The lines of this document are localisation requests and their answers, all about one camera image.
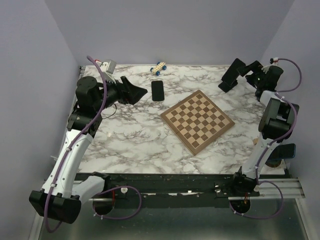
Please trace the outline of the purple-edged black smartphone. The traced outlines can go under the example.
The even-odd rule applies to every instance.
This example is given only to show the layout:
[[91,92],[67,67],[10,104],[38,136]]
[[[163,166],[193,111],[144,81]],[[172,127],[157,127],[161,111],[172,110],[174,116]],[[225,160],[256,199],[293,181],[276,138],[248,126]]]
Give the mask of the purple-edged black smartphone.
[[239,58],[236,58],[222,76],[221,80],[223,82],[228,82],[229,84],[232,83],[239,76],[238,68],[245,66],[246,64],[243,61],[241,61]]

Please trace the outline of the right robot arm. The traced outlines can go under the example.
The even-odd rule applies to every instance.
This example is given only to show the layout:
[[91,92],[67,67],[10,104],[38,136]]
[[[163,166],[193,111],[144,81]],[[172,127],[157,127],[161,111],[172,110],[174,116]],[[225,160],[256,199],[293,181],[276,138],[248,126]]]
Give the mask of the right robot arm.
[[265,106],[258,125],[259,137],[249,159],[234,173],[230,191],[241,196],[254,191],[259,183],[262,167],[272,152],[288,139],[297,123],[299,105],[286,100],[276,90],[284,70],[277,65],[278,59],[263,66],[259,61],[247,65],[238,58],[229,67],[231,79],[241,76],[255,88],[256,99]]

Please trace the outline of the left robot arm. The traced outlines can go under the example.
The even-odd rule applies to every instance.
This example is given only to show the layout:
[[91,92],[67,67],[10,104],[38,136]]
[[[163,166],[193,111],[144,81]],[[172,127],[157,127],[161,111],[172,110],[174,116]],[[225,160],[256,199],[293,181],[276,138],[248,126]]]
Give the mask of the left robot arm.
[[107,197],[111,191],[110,175],[94,172],[77,187],[74,180],[80,162],[102,122],[101,112],[118,102],[134,105],[147,90],[121,80],[98,82],[92,76],[77,81],[76,105],[69,116],[65,140],[55,166],[41,190],[33,190],[29,202],[47,219],[72,224],[82,204],[95,195]]

